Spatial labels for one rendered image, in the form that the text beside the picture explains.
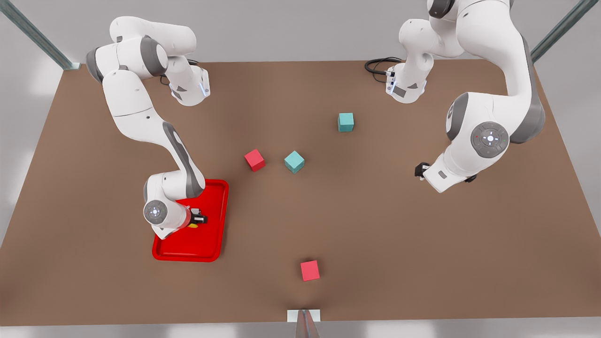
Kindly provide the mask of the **red plastic tray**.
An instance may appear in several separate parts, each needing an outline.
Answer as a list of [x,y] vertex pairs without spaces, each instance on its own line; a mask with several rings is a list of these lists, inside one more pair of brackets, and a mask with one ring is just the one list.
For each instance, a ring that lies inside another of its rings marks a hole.
[[221,252],[229,186],[225,180],[207,179],[203,193],[176,202],[199,209],[208,222],[197,228],[185,227],[167,239],[155,236],[153,257],[161,261],[213,262]]

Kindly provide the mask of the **red cube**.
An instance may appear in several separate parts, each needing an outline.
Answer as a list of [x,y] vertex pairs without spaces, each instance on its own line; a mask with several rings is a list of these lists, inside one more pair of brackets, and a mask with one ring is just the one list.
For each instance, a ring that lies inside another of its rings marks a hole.
[[245,154],[244,158],[253,172],[262,169],[266,165],[263,156],[260,154],[257,148]]
[[304,282],[308,282],[311,280],[317,280],[320,278],[320,272],[318,270],[318,262],[316,260],[313,261],[305,261],[300,264],[301,272],[302,272],[302,280]]

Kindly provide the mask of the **silver frame post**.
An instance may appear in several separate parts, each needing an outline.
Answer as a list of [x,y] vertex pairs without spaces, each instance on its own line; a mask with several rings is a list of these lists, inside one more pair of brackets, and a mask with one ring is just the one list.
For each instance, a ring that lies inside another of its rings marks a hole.
[[296,323],[294,338],[320,338],[316,322],[321,321],[320,309],[287,310],[288,323]]
[[10,0],[0,0],[0,12],[56,62],[62,70],[80,69],[80,63],[69,60]]
[[532,62],[538,61],[553,47],[576,23],[592,9],[599,0],[579,0],[578,3],[547,33],[531,51]]

